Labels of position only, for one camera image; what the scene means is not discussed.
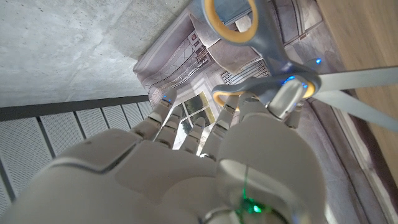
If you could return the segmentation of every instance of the yellow scissor handle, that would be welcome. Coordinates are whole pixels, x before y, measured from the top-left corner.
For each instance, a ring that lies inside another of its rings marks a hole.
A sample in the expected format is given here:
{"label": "yellow scissor handle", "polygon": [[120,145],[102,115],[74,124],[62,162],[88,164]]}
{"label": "yellow scissor handle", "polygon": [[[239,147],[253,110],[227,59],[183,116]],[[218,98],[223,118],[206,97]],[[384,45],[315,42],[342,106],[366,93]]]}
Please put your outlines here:
{"label": "yellow scissor handle", "polygon": [[205,0],[205,13],[209,23],[222,38],[230,42],[243,44],[254,37],[259,26],[259,14],[256,3],[254,3],[254,0],[248,0],[248,3],[250,4],[251,10],[253,12],[253,21],[251,27],[245,32],[236,32],[230,30],[221,22],[217,15],[216,7],[214,6],[214,0]]}
{"label": "yellow scissor handle", "polygon": [[225,101],[223,101],[220,96],[240,96],[244,93],[244,91],[239,91],[239,92],[234,92],[234,93],[227,93],[227,92],[222,92],[222,91],[216,91],[213,93],[213,99],[216,101],[216,103],[220,106],[224,106]]}

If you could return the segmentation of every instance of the concrete wall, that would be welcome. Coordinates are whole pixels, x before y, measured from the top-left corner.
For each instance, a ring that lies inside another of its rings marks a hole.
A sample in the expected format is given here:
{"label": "concrete wall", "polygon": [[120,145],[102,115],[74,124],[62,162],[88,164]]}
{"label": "concrete wall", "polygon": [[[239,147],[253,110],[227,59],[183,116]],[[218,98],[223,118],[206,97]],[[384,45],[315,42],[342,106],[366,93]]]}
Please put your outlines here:
{"label": "concrete wall", "polygon": [[0,107],[147,95],[132,68],[188,2],[0,1]]}

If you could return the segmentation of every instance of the white robotic hand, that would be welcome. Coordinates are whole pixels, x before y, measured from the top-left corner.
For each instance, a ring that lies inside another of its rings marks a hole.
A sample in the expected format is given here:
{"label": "white robotic hand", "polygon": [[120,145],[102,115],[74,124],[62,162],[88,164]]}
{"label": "white robotic hand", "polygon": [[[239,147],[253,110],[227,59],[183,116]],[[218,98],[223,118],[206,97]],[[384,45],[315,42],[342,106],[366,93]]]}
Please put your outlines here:
{"label": "white robotic hand", "polygon": [[[35,176],[2,222],[323,221],[325,185],[315,155],[260,102],[249,93],[230,96],[198,157],[203,118],[180,150],[171,150],[180,108],[165,119],[175,97],[166,93],[130,132],[110,129],[65,151]],[[238,100],[240,123],[230,128]]]}

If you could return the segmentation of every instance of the scissors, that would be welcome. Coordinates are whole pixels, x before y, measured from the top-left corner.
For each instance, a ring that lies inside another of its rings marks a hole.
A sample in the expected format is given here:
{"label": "scissors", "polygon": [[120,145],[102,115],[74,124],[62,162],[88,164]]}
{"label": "scissors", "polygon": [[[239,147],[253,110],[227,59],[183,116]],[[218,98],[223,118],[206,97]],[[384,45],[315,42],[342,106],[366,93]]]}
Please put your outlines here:
{"label": "scissors", "polygon": [[330,106],[398,132],[398,120],[340,91],[398,83],[398,67],[318,75],[311,68],[288,58],[267,1],[248,0],[248,3],[252,10],[252,25],[245,32],[236,32],[229,30],[220,21],[214,0],[202,0],[204,15],[213,30],[230,44],[252,47],[264,59],[271,73],[269,77],[248,78],[238,85],[215,86],[212,94],[219,105],[224,105],[220,96],[242,95],[245,92],[252,93],[263,105],[267,105],[284,84],[290,80],[300,80],[305,89],[303,99],[314,97]]}
{"label": "scissors", "polygon": [[319,89],[321,81],[316,71],[291,61],[279,39],[278,30],[271,17],[267,1],[248,0],[252,9],[252,26],[245,32],[228,29],[219,19],[214,0],[203,0],[205,17],[222,39],[230,44],[252,47],[265,61],[271,77],[249,78],[238,85],[217,85],[213,89],[213,98],[221,106],[224,101],[220,96],[242,95],[249,91],[263,104],[270,102],[278,90],[287,81],[302,78],[306,88],[304,98],[311,97]]}

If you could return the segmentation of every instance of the window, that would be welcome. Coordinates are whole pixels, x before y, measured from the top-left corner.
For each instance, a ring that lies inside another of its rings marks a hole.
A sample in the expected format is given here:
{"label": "window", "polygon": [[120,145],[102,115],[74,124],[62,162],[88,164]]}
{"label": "window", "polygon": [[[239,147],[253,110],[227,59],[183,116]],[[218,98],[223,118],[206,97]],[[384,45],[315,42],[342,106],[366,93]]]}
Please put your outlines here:
{"label": "window", "polygon": [[205,127],[216,122],[204,92],[201,92],[199,95],[190,98],[178,106],[183,109],[181,128],[183,128],[185,134],[190,132],[192,125],[195,124],[195,121],[200,117],[205,119]]}

